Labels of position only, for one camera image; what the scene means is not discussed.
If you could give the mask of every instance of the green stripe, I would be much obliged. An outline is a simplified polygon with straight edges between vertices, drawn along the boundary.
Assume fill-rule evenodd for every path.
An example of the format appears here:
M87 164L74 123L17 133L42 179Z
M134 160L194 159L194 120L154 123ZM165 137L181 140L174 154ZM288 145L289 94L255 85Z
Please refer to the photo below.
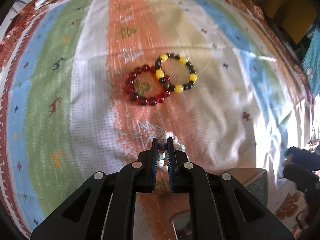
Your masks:
M39 54L26 110L25 137L29 177L44 215L48 216L83 181L74 161L70 134L70 85L81 21L92 0L71 0L57 17ZM61 58L60 68L54 63ZM56 112L49 116L55 98ZM54 166L57 151L61 167Z

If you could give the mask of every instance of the yellow bead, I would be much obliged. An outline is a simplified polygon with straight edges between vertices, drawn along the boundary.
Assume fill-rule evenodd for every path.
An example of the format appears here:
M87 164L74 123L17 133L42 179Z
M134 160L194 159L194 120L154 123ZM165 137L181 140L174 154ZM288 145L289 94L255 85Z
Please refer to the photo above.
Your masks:
M180 63L182 63L182 64L185 64L185 63L187 63L187 58L185 58L185 57L181 57L180 59L179 59L179 62Z
M182 93L183 92L183 86L182 85L175 85L176 89L175 92L176 93Z
M164 72L163 72L162 69L157 69L156 70L156 77L157 77L157 79L164 77Z
M196 82L197 77L198 77L197 74L191 74L191 75L189 76L189 81Z
M159 58L162 59L162 61L166 61L166 60L168 60L168 55L162 54Z

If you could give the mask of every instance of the yellow and black beaded bracelet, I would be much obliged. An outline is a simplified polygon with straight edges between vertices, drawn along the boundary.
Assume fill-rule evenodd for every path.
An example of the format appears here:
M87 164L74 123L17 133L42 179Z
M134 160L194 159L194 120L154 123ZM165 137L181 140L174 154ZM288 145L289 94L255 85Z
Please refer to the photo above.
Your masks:
M163 61L168 60L169 58L174 58L178 60L180 63L184 64L190 70L189 82L188 84L183 85L172 85L170 83L170 78L164 75L164 71L162 70L161 63ZM185 57L180 57L178 54L174 53L166 53L162 54L159 58L157 58L155 62L156 69L156 77L159 83L163 84L165 89L169 89L170 91L174 91L176 93L181 93L183 90L191 89L197 80L197 72L195 67L188 61Z

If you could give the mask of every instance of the bracelet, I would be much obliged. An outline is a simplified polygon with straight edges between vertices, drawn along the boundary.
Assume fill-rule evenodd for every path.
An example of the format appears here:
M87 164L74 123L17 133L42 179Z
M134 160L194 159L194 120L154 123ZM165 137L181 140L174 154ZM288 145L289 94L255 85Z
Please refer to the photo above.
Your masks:
M169 89L163 89L160 94L155 97L141 97L137 92L134 91L134 80L138 75L143 72L153 71L153 67L150 68L149 65L145 64L142 67L136 67L133 72L129 74L129 78L125 80L126 87L124 88L125 93L132 102L137 102L141 106L150 105L155 106L157 103L163 103L164 100L170 96L171 92Z
M189 82L188 84L183 85L172 85L170 83L170 77L164 75L164 71L162 70L161 63L163 61L168 60L168 58L175 58L180 63L186 65L186 67L190 70ZM155 62L156 69L156 77L160 84L163 84L164 89L169 89L170 91L174 91L176 93L181 93L183 90L191 89L197 80L197 71L195 67L188 61L188 58L180 57L178 54L174 53L166 53L162 54L159 58L157 58Z

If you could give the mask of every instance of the metal screw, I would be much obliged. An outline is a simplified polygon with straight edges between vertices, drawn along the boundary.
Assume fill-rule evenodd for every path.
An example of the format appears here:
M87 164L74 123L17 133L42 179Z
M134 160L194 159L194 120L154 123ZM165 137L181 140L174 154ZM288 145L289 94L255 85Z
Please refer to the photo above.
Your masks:
M140 168L142 166L142 163L141 162L134 162L132 163L132 167L134 168Z
M221 178L224 180L231 180L231 175L229 173L223 173Z
M102 179L103 178L103 173L102 172L96 172L94 175L93 175L93 177L95 178L95 179Z
M193 168L193 164L192 163L184 163L183 167L185 167L186 169L192 169Z

